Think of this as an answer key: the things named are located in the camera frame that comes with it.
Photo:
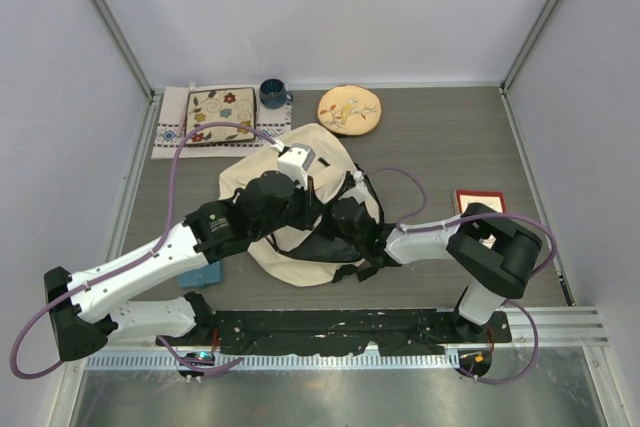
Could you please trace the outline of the cream canvas backpack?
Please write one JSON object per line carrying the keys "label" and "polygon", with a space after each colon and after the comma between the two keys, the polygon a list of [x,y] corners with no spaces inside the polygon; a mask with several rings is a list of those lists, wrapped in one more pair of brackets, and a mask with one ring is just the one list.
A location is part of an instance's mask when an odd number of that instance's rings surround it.
{"label": "cream canvas backpack", "polygon": [[[353,174],[360,168],[338,138],[323,127],[307,124],[281,136],[280,140],[287,146],[300,143],[314,150],[315,159],[308,174],[313,179],[316,196],[325,207],[344,197],[355,185]],[[227,199],[237,189],[246,187],[252,179],[266,171],[275,170],[276,158],[274,149],[263,147],[224,170],[219,176],[219,198]],[[368,179],[366,183],[375,201],[365,205],[369,214],[382,222],[383,208]],[[364,259],[342,239],[330,239],[330,231],[321,228],[326,222],[324,217],[318,219],[312,231],[283,227],[252,243],[248,253],[267,273],[285,283],[297,287],[330,283],[339,269],[347,265],[359,266]]]}

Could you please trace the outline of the red bordered book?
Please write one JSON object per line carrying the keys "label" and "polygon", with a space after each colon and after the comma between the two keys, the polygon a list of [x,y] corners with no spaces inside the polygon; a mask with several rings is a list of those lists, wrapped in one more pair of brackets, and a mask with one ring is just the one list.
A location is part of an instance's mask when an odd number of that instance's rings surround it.
{"label": "red bordered book", "polygon": [[453,192],[453,200],[455,210],[458,214],[465,212],[472,203],[481,203],[499,213],[506,211],[504,194],[498,191],[456,189]]}

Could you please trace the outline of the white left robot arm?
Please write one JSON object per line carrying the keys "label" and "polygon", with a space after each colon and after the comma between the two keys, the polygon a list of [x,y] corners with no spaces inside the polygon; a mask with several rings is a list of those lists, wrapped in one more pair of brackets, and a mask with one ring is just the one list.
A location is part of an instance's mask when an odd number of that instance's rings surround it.
{"label": "white left robot arm", "polygon": [[180,273],[243,253],[283,227],[310,230],[324,210],[313,183],[301,187],[266,171],[228,199],[207,202],[162,236],[107,264],[44,275],[49,318],[61,361],[87,357],[119,330],[122,303]]}

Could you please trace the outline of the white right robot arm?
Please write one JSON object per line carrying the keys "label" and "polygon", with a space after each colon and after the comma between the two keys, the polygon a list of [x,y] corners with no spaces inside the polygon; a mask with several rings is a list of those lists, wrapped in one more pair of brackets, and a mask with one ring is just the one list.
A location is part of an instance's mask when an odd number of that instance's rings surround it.
{"label": "white right robot arm", "polygon": [[521,224],[523,216],[499,213],[471,203],[441,222],[393,227],[373,219],[364,204],[349,198],[330,210],[336,234],[371,267],[397,267],[422,260],[455,260],[473,278],[451,318],[457,338],[483,335],[494,311],[507,299],[523,297],[542,250],[538,235]]}

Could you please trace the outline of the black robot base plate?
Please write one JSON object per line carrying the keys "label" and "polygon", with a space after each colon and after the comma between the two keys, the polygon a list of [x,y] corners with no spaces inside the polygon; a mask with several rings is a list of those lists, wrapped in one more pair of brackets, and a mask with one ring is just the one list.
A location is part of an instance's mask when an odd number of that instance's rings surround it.
{"label": "black robot base plate", "polygon": [[342,357],[374,344],[383,356],[440,354],[446,344],[512,341],[507,315],[482,328],[459,327],[436,309],[218,311],[194,334],[168,337],[172,346],[217,345],[226,355]]}

